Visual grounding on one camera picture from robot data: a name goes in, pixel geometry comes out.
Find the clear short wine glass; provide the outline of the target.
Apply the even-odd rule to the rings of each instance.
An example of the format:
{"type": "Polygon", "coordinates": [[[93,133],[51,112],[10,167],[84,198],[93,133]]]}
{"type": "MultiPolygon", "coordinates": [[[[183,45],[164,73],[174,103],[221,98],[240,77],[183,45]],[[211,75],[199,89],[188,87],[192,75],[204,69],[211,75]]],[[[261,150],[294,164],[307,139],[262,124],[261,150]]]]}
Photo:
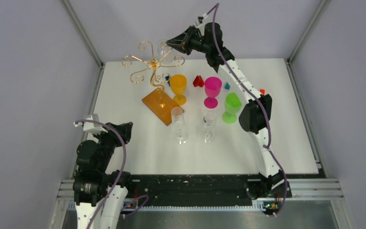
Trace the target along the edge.
{"type": "Polygon", "coordinates": [[[173,61],[173,51],[166,44],[166,41],[167,41],[166,38],[159,39],[159,41],[157,42],[157,52],[159,54],[161,63],[168,65],[171,64],[173,61]]]}

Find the green plastic goblet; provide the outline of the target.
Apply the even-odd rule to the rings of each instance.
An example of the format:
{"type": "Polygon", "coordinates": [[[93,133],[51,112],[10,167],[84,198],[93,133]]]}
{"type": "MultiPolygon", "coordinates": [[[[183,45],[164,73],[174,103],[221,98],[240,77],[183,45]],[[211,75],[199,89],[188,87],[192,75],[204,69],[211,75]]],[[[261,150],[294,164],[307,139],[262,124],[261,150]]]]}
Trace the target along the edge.
{"type": "Polygon", "coordinates": [[[225,111],[222,114],[222,120],[227,124],[233,124],[237,120],[237,113],[242,108],[242,102],[235,93],[229,93],[225,98],[225,111]]]}

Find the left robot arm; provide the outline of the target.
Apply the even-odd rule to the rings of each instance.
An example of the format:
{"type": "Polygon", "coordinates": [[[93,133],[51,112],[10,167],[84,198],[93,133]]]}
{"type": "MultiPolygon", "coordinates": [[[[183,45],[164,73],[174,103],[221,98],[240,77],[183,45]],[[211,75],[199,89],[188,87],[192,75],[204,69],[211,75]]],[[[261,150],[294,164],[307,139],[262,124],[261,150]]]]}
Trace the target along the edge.
{"type": "Polygon", "coordinates": [[[132,122],[102,124],[96,120],[75,122],[96,141],[85,140],[77,147],[77,170],[73,192],[79,229],[114,229],[126,197],[133,193],[132,176],[121,169],[106,173],[116,148],[122,148],[122,166],[126,162],[126,144],[132,136],[132,122]]]}

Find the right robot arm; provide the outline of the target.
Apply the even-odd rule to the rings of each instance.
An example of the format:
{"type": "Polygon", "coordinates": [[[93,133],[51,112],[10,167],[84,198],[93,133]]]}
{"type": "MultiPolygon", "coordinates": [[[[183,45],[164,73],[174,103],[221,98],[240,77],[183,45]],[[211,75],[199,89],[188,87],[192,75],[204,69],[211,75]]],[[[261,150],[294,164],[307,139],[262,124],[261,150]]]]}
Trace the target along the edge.
{"type": "Polygon", "coordinates": [[[180,35],[167,40],[166,44],[186,55],[192,51],[204,53],[210,67],[216,72],[225,72],[242,90],[239,95],[246,103],[239,115],[239,124],[249,136],[257,140],[259,152],[256,165],[261,177],[258,185],[247,187],[247,194],[251,199],[264,196],[286,199],[289,193],[287,175],[271,150],[272,97],[263,95],[247,80],[234,55],[224,46],[222,36],[220,25],[210,22],[205,25],[204,32],[192,25],[180,35]]]}

